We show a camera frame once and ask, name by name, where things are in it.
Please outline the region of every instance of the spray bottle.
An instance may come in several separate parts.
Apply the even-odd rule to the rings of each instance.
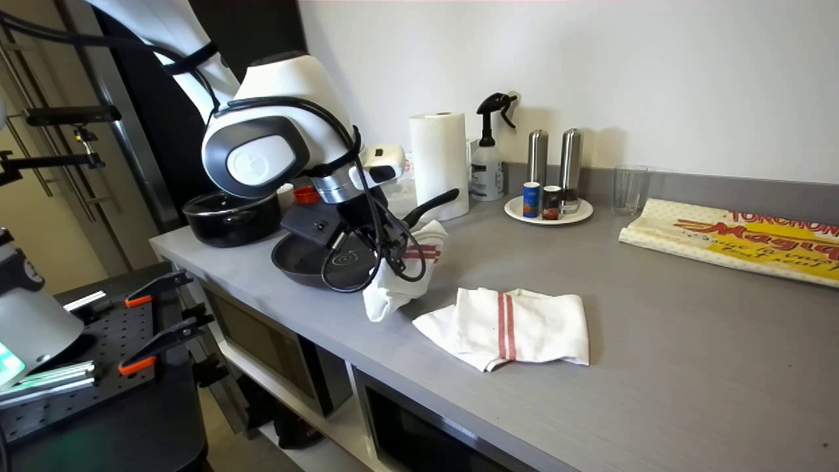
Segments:
[[[471,183],[470,193],[474,200],[499,200],[504,193],[504,174],[500,174],[500,153],[494,138],[494,112],[500,112],[509,129],[517,129],[507,116],[509,108],[517,101],[517,95],[491,95],[479,101],[477,116],[482,116],[482,134],[471,155]]]

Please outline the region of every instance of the counter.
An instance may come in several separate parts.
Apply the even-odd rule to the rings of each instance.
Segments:
[[[275,269],[275,239],[212,250],[182,227],[151,243],[536,469],[839,469],[839,290],[627,246],[627,223],[598,209],[536,227],[474,206],[445,223],[431,294],[378,324],[360,294]],[[410,323],[458,286],[581,294],[593,364],[486,374],[448,356]]]

